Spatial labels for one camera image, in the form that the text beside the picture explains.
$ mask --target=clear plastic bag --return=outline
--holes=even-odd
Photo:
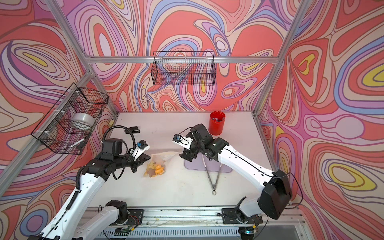
[[[151,160],[147,164],[144,176],[155,177],[162,175],[166,171],[166,163],[169,162],[178,152],[162,152],[151,155]]]

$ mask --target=black wire basket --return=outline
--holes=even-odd
[[[57,110],[58,113],[53,121],[43,131],[38,131],[41,132],[40,135],[36,137],[35,130],[49,112],[32,131],[31,135],[54,153],[80,155],[83,153],[83,149],[107,104],[108,95],[93,88],[76,87],[68,102],[61,110]],[[78,116],[77,113],[87,116],[88,119],[94,119],[94,122],[91,124],[74,120]]]
[[[215,85],[213,51],[155,51],[153,56],[154,85]]]

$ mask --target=duct tape roll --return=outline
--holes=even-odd
[[[75,113],[72,117],[72,126],[79,130],[90,130],[95,123],[95,119],[86,113]]]

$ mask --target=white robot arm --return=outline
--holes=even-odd
[[[240,211],[247,217],[265,213],[278,219],[292,197],[287,175],[266,169],[236,151],[222,138],[213,139],[203,124],[190,129],[185,136],[175,134],[173,142],[184,147],[180,157],[192,161],[200,152],[240,173],[256,187],[256,198],[240,202]]]
[[[123,126],[114,126],[106,133],[116,127],[124,128],[126,132],[128,129]],[[130,167],[132,172],[136,172],[137,167],[151,158],[143,153],[150,146],[144,140],[135,143],[132,131],[129,130],[128,133],[132,136],[134,147],[131,150],[127,149],[127,153],[123,155],[121,155],[123,140],[105,139],[106,133],[102,140],[102,151],[87,165],[80,168],[76,175],[76,188],[59,212],[38,236],[29,236],[28,240],[93,240],[110,224],[121,225],[127,222],[129,213],[126,203],[112,200],[98,215],[81,228],[77,228],[92,198],[109,176],[111,174],[114,176],[116,169]]]

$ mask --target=colorful swirl pattern wall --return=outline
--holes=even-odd
[[[258,116],[315,239],[384,239],[383,1],[315,0]]]
[[[212,50],[216,56],[277,56],[296,1],[155,0],[65,2],[90,56],[153,56]],[[253,110],[271,64],[217,64],[215,86],[153,86],[151,64],[95,64],[118,111]]]
[[[0,174],[56,100],[84,74],[43,0],[0,1]],[[82,156],[40,147],[0,198],[0,239],[27,239],[74,187],[77,168],[99,151],[106,110]]]

